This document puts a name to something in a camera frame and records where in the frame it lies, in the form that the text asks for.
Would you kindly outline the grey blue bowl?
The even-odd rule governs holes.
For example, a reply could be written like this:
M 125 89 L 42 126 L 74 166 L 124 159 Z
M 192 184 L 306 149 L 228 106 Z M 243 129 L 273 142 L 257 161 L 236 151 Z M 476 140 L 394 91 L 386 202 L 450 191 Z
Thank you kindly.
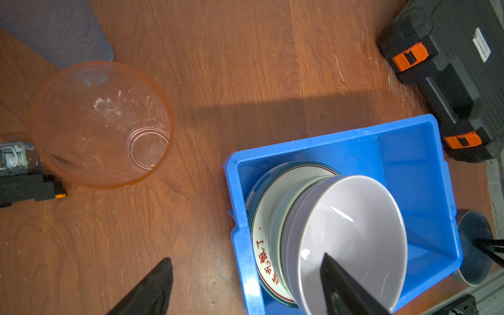
M 453 276 L 470 286 L 478 286 L 490 274 L 493 261 L 472 242 L 479 239 L 492 239 L 492 229 L 488 219 L 478 211 L 459 209 L 456 220 L 463 261 Z

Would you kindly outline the light green bowl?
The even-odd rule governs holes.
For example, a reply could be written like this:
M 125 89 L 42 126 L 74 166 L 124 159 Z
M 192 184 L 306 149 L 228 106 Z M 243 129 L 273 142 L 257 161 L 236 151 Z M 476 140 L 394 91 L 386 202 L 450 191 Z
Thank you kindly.
M 283 271 L 281 260 L 282 233 L 287 221 L 287 217 L 292 206 L 301 196 L 301 194 L 304 193 L 304 191 L 315 185 L 317 182 L 331 177 L 335 177 L 335 175 L 320 175 L 309 177 L 297 182 L 295 185 L 291 185 L 286 192 L 281 194 L 280 199 L 272 210 L 269 228 L 269 252 L 274 271 L 278 276 L 282 287 L 287 292 L 290 292 L 290 289 L 287 285 L 287 280 Z

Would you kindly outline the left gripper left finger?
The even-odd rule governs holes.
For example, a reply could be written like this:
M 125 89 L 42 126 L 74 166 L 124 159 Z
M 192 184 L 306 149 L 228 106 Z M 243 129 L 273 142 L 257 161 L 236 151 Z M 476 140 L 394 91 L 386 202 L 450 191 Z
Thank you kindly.
M 162 259 L 108 314 L 167 314 L 173 287 L 171 259 Z

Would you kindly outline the pink clear plastic cup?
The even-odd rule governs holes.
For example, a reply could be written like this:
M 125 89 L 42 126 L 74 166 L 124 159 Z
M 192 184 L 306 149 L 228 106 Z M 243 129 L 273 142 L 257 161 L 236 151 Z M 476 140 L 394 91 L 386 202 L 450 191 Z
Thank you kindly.
M 43 163 L 73 184 L 109 189 L 155 173 L 175 140 L 164 90 L 118 62 L 84 62 L 48 79 L 30 106 L 30 135 Z

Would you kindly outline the orange sunburst white plate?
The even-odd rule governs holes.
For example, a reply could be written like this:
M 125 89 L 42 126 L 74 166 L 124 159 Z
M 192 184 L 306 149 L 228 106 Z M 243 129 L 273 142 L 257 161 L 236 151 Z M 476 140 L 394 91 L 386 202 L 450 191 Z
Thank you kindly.
M 302 167 L 299 171 L 313 171 L 314 176 L 320 175 L 335 175 L 340 173 L 334 168 L 322 164 L 321 167 Z M 272 260 L 269 252 L 269 228 L 270 216 L 275 204 L 280 199 L 282 193 L 286 192 L 287 181 L 293 177 L 297 177 L 294 172 L 288 172 L 281 175 L 280 179 L 274 181 L 268 188 L 256 195 L 253 203 L 253 220 L 249 226 L 251 238 L 253 242 L 253 251 L 255 262 L 259 274 L 259 281 L 266 294 L 275 301 L 285 305 L 286 307 L 296 308 L 297 304 L 290 292 L 287 292 L 281 285 L 278 276 L 274 271 Z

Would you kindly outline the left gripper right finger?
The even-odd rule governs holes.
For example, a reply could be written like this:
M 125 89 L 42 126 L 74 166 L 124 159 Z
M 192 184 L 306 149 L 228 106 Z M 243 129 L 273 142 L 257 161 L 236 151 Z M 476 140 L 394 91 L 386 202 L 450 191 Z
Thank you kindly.
M 327 314 L 390 314 L 333 257 L 324 253 L 320 267 Z

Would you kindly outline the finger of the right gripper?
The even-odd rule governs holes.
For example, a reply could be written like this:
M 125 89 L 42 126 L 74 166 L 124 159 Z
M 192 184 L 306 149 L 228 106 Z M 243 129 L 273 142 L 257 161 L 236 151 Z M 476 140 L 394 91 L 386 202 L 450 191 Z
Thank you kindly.
M 504 240 L 476 239 L 472 241 L 476 249 L 487 255 L 501 268 L 504 268 L 504 259 L 499 254 L 504 253 Z

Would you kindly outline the lavender bowl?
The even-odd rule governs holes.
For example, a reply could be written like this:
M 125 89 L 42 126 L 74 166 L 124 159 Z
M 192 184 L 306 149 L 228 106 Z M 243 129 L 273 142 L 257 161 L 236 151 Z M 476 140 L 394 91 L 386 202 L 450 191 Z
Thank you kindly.
M 293 204 L 282 235 L 282 270 L 304 314 L 326 314 L 320 267 L 328 254 L 389 312 L 406 279 L 408 245 L 392 194 L 362 175 L 324 178 Z

